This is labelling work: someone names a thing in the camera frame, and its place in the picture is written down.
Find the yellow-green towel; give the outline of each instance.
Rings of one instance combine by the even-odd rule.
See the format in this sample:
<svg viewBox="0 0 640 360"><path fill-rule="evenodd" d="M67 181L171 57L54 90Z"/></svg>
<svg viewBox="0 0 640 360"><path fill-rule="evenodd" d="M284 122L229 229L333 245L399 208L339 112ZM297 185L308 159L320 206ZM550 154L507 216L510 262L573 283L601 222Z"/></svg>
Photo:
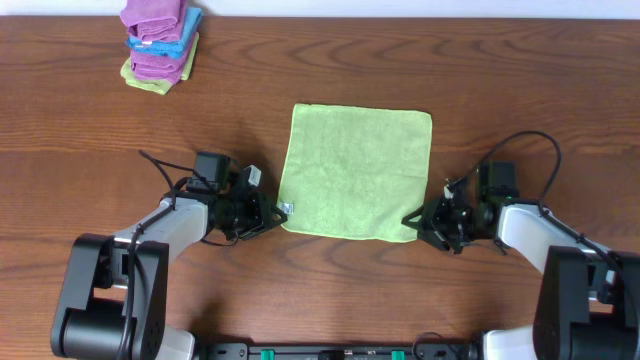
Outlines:
<svg viewBox="0 0 640 360"><path fill-rule="evenodd" d="M187 58L187 62L182 69L182 74L180 75L180 80L189 79L189 74L191 73L191 67L193 66L193 58L196 54L196 47L198 45L198 39L200 38L200 34L196 33L195 38L193 39L193 46L191 46L191 51L189 52L189 57ZM166 80L138 80L136 79L133 71L131 70L131 58L128 58L127 61L122 65L122 69L120 69L120 76L122 76L129 86L133 86L142 90L153 91L156 94L164 95L169 89L171 89L171 83Z"/></svg>
<svg viewBox="0 0 640 360"><path fill-rule="evenodd" d="M431 116L301 105L293 110L279 205L293 232L407 242L402 218L424 202Z"/></svg>

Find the wood grain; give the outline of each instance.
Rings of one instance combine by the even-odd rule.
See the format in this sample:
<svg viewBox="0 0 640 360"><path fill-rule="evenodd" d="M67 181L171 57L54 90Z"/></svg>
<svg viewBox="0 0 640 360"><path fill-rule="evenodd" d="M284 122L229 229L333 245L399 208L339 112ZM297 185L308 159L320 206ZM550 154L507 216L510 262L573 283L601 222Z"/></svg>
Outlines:
<svg viewBox="0 0 640 360"><path fill-rule="evenodd" d="M182 164L225 152L261 167L275 194L298 102L431 113L428 197L503 137L548 131L565 155L554 212L640 251L639 22L210 17L200 32L192 78L162 97L120 78L115 17L0 18L0 358L51 357L75 238L155 208L165 185L137 149ZM518 161L527 196L554 159L535 138L497 156ZM408 343L530 323L539 284L523 258L491 247L454 257L279 229L189 248L167 311L208 339Z"/></svg>

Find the purple towel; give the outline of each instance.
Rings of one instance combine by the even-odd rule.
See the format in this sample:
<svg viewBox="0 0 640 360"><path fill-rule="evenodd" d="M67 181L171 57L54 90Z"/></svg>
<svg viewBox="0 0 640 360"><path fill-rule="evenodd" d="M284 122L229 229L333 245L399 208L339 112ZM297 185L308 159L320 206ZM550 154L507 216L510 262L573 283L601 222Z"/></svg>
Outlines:
<svg viewBox="0 0 640 360"><path fill-rule="evenodd" d="M127 0L120 19L142 41L174 42L184 28L187 0Z"/></svg>
<svg viewBox="0 0 640 360"><path fill-rule="evenodd" d="M187 62L191 47L193 46L193 39L196 34L193 34L189 41L189 47L184 54L178 58L173 59L168 56L157 56L151 54L145 54L131 50L131 70L138 80L158 80L165 79L172 84L177 84L180 81L180 75L182 75L182 69Z"/></svg>

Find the towel tag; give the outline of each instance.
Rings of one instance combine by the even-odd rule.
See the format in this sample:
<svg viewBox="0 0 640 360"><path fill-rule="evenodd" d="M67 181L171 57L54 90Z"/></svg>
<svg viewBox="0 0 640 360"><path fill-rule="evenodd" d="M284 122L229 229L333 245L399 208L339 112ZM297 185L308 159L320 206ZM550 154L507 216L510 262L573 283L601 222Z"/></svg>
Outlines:
<svg viewBox="0 0 640 360"><path fill-rule="evenodd" d="M249 170L250 171L250 173L249 173L249 185L253 185L255 187L260 185L260 179L262 178L262 171L260 171L260 169L258 169L257 167L255 167L253 165L249 166L247 169L250 169Z"/></svg>
<svg viewBox="0 0 640 360"><path fill-rule="evenodd" d="M293 204L283 203L281 202L278 206L283 213L287 215L293 214Z"/></svg>

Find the folded towel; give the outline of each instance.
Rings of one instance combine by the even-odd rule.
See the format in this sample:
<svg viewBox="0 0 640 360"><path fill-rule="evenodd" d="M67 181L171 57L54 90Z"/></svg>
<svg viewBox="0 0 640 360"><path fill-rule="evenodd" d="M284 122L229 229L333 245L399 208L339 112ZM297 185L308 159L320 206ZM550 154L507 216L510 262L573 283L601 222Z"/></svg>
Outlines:
<svg viewBox="0 0 640 360"><path fill-rule="evenodd" d="M189 49L195 51L199 37L198 33L193 35ZM155 56L131 50L131 70L140 80L165 79L176 84L180 81L182 70L187 63L187 55L190 56L190 54L191 51L185 52L180 59L173 59L168 56Z"/></svg>
<svg viewBox="0 0 640 360"><path fill-rule="evenodd" d="M180 80L189 79L189 74L191 73L191 67L193 66L193 58L196 55L196 47L192 46L191 51L189 52L189 58L187 59L186 64L184 65L184 69L182 69L182 75L180 76ZM138 80L135 77L135 74L131 70L131 58L128 58L127 61L124 62L122 68L120 69L120 76L122 76L129 86L137 87L147 91L153 91L157 94L164 95L169 89L173 86L167 80Z"/></svg>
<svg viewBox="0 0 640 360"><path fill-rule="evenodd" d="M129 36L127 46L135 51L152 54L158 56L167 55L174 59L179 59L187 50L191 37L196 32L196 28L202 19L202 10L200 8L189 7L184 19L184 29L180 40L175 42L155 41L151 44L143 44L142 40Z"/></svg>
<svg viewBox="0 0 640 360"><path fill-rule="evenodd" d="M120 19L142 41L178 41L186 10L186 0L128 0Z"/></svg>
<svg viewBox="0 0 640 360"><path fill-rule="evenodd" d="M279 201L285 229L406 242L402 218L422 205L431 116L418 111L296 105Z"/></svg>

